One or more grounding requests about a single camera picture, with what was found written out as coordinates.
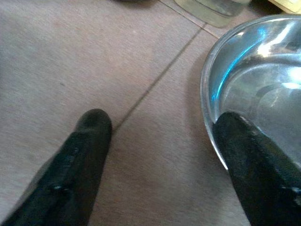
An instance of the floor tile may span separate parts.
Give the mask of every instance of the floor tile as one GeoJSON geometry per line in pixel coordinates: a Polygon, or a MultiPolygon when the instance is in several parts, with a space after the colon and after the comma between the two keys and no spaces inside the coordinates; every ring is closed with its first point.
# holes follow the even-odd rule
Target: floor tile
{"type": "Polygon", "coordinates": [[[0,27],[0,221],[85,111],[116,126],[199,30],[154,0],[2,0],[0,27]]]}
{"type": "Polygon", "coordinates": [[[185,9],[180,7],[174,0],[160,0],[160,1],[166,4],[167,6],[169,6],[170,8],[172,8],[173,10],[175,10],[176,12],[180,13],[190,21],[194,22],[198,26],[203,27],[205,25],[204,21],[200,20],[199,18],[187,12],[185,9]]]}
{"type": "Polygon", "coordinates": [[[281,10],[267,0],[253,0],[248,7],[246,7],[240,15],[234,18],[234,20],[226,27],[217,28],[206,24],[204,29],[209,31],[214,36],[220,38],[228,30],[236,27],[237,25],[257,19],[261,16],[267,16],[272,14],[279,14],[281,10]]]}
{"type": "Polygon", "coordinates": [[[200,110],[204,30],[113,137],[90,226],[247,226],[200,110]]]}

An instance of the glass jar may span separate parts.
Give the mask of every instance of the glass jar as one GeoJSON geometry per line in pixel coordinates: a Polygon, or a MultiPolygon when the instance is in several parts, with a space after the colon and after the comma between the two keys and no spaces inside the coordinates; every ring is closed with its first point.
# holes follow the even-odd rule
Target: glass jar
{"type": "Polygon", "coordinates": [[[201,20],[224,27],[240,14],[251,0],[175,0],[183,9],[201,20]]]}

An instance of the stainless steel bowl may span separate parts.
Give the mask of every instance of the stainless steel bowl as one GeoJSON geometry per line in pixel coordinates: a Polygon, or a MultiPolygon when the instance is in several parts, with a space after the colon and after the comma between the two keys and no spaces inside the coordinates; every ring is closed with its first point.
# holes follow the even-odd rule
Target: stainless steel bowl
{"type": "Polygon", "coordinates": [[[301,16],[267,16],[226,33],[207,56],[201,101],[213,123],[233,111],[251,120],[301,167],[301,16]]]}

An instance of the pink tile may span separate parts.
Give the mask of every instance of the pink tile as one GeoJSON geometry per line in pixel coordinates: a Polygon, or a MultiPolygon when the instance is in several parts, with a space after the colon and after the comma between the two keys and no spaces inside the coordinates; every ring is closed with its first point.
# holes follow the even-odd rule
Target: pink tile
{"type": "Polygon", "coordinates": [[[253,0],[248,7],[246,7],[240,15],[234,18],[234,20],[226,27],[217,28],[206,24],[204,29],[214,36],[220,38],[230,29],[240,25],[243,22],[257,19],[262,16],[268,16],[272,14],[279,14],[281,10],[268,0],[253,0]]]}
{"type": "Polygon", "coordinates": [[[91,226],[249,225],[200,109],[205,31],[113,137],[91,226]]]}
{"type": "Polygon", "coordinates": [[[199,30],[113,0],[2,0],[0,27],[0,221],[85,111],[116,126],[199,30]]]}

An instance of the black rubber tip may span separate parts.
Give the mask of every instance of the black rubber tip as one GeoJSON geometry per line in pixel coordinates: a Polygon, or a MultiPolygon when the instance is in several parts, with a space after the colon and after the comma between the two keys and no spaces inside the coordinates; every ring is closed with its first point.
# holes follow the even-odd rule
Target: black rubber tip
{"type": "Polygon", "coordinates": [[[78,121],[75,131],[87,129],[101,129],[104,126],[111,126],[111,120],[108,114],[101,109],[92,109],[87,111],[78,121]]]}

